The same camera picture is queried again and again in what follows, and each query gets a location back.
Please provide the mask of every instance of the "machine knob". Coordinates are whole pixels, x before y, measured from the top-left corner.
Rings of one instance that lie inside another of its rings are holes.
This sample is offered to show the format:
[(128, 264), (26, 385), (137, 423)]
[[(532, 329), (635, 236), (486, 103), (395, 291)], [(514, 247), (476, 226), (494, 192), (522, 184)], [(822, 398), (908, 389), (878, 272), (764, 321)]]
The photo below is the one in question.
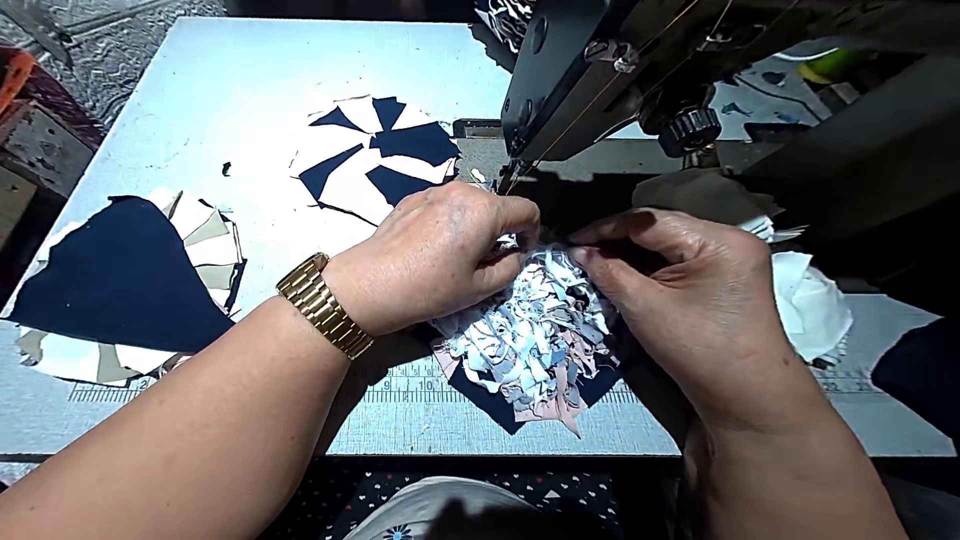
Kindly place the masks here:
[(660, 132), (660, 147), (669, 158), (682, 158), (707, 146), (720, 136), (720, 118), (709, 107), (685, 112)]

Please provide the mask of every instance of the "fingernail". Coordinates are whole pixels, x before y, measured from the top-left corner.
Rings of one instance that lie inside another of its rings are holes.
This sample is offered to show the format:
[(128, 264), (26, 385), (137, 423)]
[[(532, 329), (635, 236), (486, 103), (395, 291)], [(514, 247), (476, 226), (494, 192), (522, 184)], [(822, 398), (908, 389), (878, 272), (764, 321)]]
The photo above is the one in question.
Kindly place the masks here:
[(570, 255), (570, 258), (575, 260), (581, 267), (587, 265), (587, 248), (584, 246), (574, 246), (566, 250), (566, 252)]

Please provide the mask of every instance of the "concrete floor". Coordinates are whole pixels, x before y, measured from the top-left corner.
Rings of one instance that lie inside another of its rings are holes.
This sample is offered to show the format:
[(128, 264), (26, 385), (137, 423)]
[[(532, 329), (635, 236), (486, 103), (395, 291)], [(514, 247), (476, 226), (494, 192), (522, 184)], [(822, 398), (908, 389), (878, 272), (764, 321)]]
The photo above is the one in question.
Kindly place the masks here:
[[(12, 0), (23, 4), (35, 0)], [(73, 66), (54, 58), (31, 32), (0, 15), (0, 42), (25, 48), (105, 131), (181, 16), (223, 16), (221, 0), (40, 0), (41, 12), (68, 35)]]

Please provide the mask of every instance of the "yellow object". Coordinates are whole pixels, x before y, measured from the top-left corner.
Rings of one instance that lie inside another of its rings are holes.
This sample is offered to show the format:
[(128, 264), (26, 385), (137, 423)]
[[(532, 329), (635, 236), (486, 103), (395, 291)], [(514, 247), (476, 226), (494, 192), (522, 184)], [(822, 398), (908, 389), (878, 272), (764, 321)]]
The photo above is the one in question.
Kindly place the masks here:
[(851, 68), (867, 60), (873, 53), (861, 49), (837, 49), (824, 57), (805, 61), (797, 71), (812, 83), (832, 85), (842, 81)]
[(312, 255), (276, 284), (276, 290), (303, 314), (310, 324), (353, 361), (373, 344), (373, 338), (354, 323), (333, 298), (323, 272), (330, 258)]

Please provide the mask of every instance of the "white table surface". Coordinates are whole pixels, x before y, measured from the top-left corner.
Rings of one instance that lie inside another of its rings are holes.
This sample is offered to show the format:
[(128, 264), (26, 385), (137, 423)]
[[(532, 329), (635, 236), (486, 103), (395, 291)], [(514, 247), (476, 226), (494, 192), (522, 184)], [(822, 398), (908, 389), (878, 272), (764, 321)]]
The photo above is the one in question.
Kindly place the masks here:
[[(307, 255), (336, 254), (364, 237), (351, 232), (353, 218), (316, 208), (300, 181), (289, 177), (297, 129), (318, 100), (396, 96), (449, 128), (459, 118), (497, 118), (509, 82), (509, 73), (487, 58), (462, 24), (182, 18), (51, 233), (85, 221), (108, 205), (109, 196), (147, 196), (159, 187), (186, 189), (230, 209), (249, 259), (238, 319), (274, 294), (278, 278)], [(735, 100), (755, 111), (753, 121), (769, 119), (776, 110), (806, 114), (793, 104), (756, 98), (750, 90), (720, 85), (714, 105), (719, 109)], [(723, 120), (729, 124), (724, 138), (742, 137), (742, 119), (734, 114)], [(639, 136), (639, 129), (618, 135)], [(232, 163), (229, 177), (221, 175), (226, 161)], [(27, 276), (35, 271), (36, 264)], [(932, 318), (910, 307), (897, 309), (913, 314), (905, 323), (891, 323), (899, 333)], [(899, 335), (890, 329), (881, 334), (862, 348), (868, 364)], [(70, 397), (73, 382), (18, 365), (16, 337), (12, 324), (0, 322), (0, 456), (52, 454), (120, 406), (78, 402)], [(430, 362), (424, 358), (415, 365), (427, 368)], [(953, 455), (939, 431), (889, 397), (831, 398), (871, 454)], [(531, 423), (511, 436), (470, 403), (365, 401), (330, 452), (677, 454), (639, 403), (601, 402), (578, 424), (582, 440), (557, 422)]]

